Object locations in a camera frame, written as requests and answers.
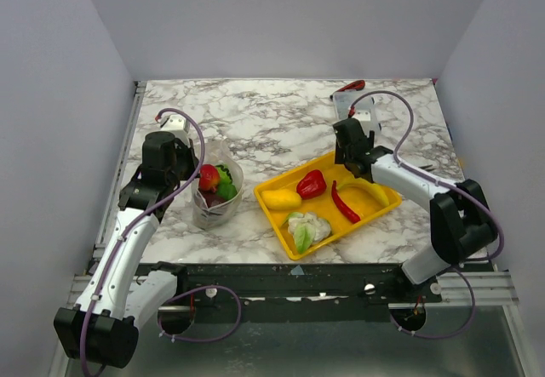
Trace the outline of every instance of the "metal floor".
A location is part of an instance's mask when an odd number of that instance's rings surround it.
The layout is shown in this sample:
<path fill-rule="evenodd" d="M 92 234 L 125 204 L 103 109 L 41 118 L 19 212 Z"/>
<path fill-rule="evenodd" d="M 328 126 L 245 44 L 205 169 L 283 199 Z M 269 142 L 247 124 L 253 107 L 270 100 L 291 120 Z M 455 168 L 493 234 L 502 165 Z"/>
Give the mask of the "metal floor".
<path fill-rule="evenodd" d="M 428 309 L 423 333 L 459 328 L 468 308 Z M 211 337 L 229 325 L 197 324 L 187 333 Z M 523 376 L 501 307 L 480 307 L 472 327 L 448 340 L 420 340 L 391 323 L 244 323 L 231 337 L 212 344 L 158 338 L 149 322 L 125 369 L 102 377 L 150 376 Z M 81 376 L 71 362 L 66 376 Z"/>

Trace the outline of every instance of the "white wall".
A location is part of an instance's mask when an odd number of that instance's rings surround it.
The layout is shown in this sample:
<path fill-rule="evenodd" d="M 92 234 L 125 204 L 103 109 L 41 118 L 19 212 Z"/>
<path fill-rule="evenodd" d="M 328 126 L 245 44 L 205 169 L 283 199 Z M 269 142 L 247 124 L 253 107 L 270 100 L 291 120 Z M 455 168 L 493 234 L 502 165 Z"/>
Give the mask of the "white wall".
<path fill-rule="evenodd" d="M 93 0 L 136 79 L 437 77 L 482 0 Z"/>
<path fill-rule="evenodd" d="M 42 376 L 97 235 L 132 78 L 90 0 L 0 0 L 0 375 Z"/>
<path fill-rule="evenodd" d="M 507 235 L 527 332 L 545 353 L 545 0 L 484 0 L 437 85 L 464 171 Z M 545 359 L 542 370 L 545 371 Z"/>

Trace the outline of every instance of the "red chili pepper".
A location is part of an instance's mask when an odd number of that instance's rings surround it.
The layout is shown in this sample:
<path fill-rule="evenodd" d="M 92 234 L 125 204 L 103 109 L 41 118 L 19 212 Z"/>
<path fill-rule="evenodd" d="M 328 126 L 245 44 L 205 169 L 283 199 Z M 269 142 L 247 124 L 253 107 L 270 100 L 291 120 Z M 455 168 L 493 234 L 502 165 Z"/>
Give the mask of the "red chili pepper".
<path fill-rule="evenodd" d="M 335 203 L 335 206 L 339 209 L 339 211 L 342 212 L 342 214 L 348 218 L 350 222 L 353 224 L 361 221 L 361 218 L 359 218 L 359 215 L 354 213 L 350 207 L 348 207 L 344 201 L 341 200 L 341 197 L 339 197 L 339 193 L 337 192 L 337 182 L 333 181 L 333 186 L 331 187 L 331 197 L 333 198 L 333 202 Z"/>
<path fill-rule="evenodd" d="M 327 184 L 320 170 L 313 170 L 299 181 L 296 191 L 303 200 L 324 194 Z"/>
<path fill-rule="evenodd" d="M 362 90 L 363 88 L 365 88 L 365 81 L 363 79 L 359 79 L 358 81 L 349 83 L 344 88 L 340 88 L 333 93 L 336 94 L 337 92 L 344 92 L 346 90 Z"/>

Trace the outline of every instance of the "red bell pepper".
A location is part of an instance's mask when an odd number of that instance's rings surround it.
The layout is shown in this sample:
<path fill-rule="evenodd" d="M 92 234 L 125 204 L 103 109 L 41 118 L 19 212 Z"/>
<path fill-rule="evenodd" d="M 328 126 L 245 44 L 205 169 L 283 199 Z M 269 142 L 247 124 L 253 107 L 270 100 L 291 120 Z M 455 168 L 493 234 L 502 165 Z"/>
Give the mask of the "red bell pepper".
<path fill-rule="evenodd" d="M 353 224 L 360 222 L 361 218 L 359 218 L 359 215 L 354 213 L 350 207 L 348 207 L 344 201 L 341 200 L 341 197 L 339 197 L 339 193 L 337 192 L 337 182 L 333 181 L 333 186 L 331 187 L 331 197 L 333 198 L 333 203 L 335 203 L 335 206 L 339 209 L 339 211 L 342 212 L 342 214 L 348 218 L 350 222 Z"/>
<path fill-rule="evenodd" d="M 303 180 L 299 181 L 295 190 L 303 200 L 308 200 L 324 194 L 326 188 L 327 184 L 325 184 L 322 172 L 313 170 L 303 177 Z"/>

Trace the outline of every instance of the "white marble surface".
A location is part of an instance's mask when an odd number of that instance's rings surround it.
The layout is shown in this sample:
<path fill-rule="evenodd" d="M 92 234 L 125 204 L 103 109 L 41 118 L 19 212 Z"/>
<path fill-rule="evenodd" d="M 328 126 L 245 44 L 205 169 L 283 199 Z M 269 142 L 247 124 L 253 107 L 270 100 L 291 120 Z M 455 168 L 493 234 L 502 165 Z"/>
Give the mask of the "white marble surface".
<path fill-rule="evenodd" d="M 226 138 L 245 174 L 245 194 L 235 217 L 203 231 L 192 225 L 190 194 L 170 206 L 142 262 L 286 263 L 284 252 L 255 200 L 255 185 L 334 149 L 332 92 L 351 81 L 209 80 L 149 82 L 129 153 L 123 185 L 140 162 L 141 144 L 158 128 L 153 118 L 177 107 L 200 124 L 206 138 Z M 462 171 L 428 79 L 369 80 L 366 90 L 390 89 L 414 107 L 415 127 L 401 156 L 455 179 Z M 383 134 L 377 144 L 393 148 L 408 123 L 396 99 L 377 95 Z M 429 243 L 427 214 L 411 201 L 299 262 L 401 262 Z"/>

